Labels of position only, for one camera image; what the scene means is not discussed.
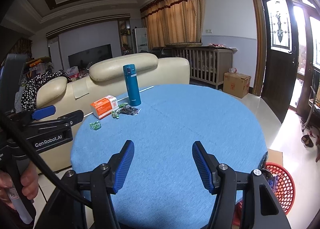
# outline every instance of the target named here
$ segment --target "cream leather sofa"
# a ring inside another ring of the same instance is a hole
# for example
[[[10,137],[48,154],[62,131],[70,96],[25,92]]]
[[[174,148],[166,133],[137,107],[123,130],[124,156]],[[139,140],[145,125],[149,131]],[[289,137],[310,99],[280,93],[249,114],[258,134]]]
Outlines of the cream leather sofa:
[[[106,95],[118,96],[126,92],[123,65],[135,64],[139,87],[159,84],[189,84],[189,62],[184,58],[158,59],[150,53],[137,53],[112,58],[94,64],[89,69],[90,76],[68,83],[65,77],[58,77],[43,87],[37,94],[37,108],[54,105],[56,113],[42,120],[56,119],[64,114],[81,109],[84,115],[91,112],[90,104]],[[72,127],[75,137],[81,123]],[[47,152],[41,157],[53,171],[71,165],[70,152],[73,142],[66,143]]]

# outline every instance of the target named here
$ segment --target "finger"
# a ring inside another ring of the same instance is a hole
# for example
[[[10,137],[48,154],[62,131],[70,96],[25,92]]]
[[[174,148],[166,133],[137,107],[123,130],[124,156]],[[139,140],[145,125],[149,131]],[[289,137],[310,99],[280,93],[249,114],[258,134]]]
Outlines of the finger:
[[[32,162],[30,162],[27,169],[21,175],[21,179],[20,179],[21,184],[24,187],[26,187],[26,186],[30,185],[31,183],[33,183],[34,181],[36,181],[38,183],[38,179],[39,179],[39,176],[38,176],[38,173],[36,170],[36,166]]]
[[[38,192],[39,192],[39,188],[36,188],[36,190],[34,190],[32,193],[26,195],[26,197],[27,197],[29,200],[35,199],[36,196],[38,195]]]
[[[0,170],[0,187],[9,188],[12,187],[12,179],[8,173]]]
[[[11,203],[11,200],[10,200],[7,192],[6,192],[5,189],[3,189],[3,188],[0,189],[0,200],[1,200],[2,202],[4,202],[5,204]]]
[[[38,181],[33,181],[30,185],[22,188],[22,194],[28,196],[39,188]]]
[[[15,210],[15,207],[12,204],[7,192],[3,188],[0,189],[0,201],[2,201],[3,203],[7,204],[8,206],[10,206],[12,209]]]

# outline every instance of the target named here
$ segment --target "green candy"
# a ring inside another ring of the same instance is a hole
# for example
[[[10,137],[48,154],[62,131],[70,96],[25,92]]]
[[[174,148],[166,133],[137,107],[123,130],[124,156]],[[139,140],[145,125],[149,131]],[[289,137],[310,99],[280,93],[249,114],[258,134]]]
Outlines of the green candy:
[[[96,121],[96,122],[91,122],[90,123],[90,129],[92,130],[98,130],[101,128],[101,123],[100,121]]]
[[[127,102],[122,103],[122,104],[119,104],[119,108],[124,108],[124,107],[126,107],[127,105],[128,105],[128,103],[127,103]]]
[[[118,114],[118,111],[112,111],[111,112],[111,115],[114,119],[119,119],[119,114]]]

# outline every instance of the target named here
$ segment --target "shoe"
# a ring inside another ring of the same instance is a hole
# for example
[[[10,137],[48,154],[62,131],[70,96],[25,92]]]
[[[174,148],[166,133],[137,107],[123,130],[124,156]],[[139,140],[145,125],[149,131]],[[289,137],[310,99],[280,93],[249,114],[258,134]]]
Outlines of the shoe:
[[[301,141],[303,142],[303,145],[305,147],[308,147],[308,148],[312,148],[313,147],[313,142],[310,138],[310,136],[308,134],[302,136],[301,138]]]

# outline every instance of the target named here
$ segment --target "cardboard box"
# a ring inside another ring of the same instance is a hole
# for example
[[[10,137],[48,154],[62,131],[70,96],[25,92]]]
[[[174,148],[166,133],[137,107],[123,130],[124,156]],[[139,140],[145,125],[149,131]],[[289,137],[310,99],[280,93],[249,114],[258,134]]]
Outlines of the cardboard box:
[[[283,166],[283,156],[282,152],[268,149],[268,159],[267,162],[273,162],[280,166]]]
[[[243,98],[249,92],[251,76],[239,73],[225,73],[223,92]]]
[[[93,115],[99,120],[109,115],[112,111],[119,109],[117,98],[112,95],[93,102],[90,107]]]

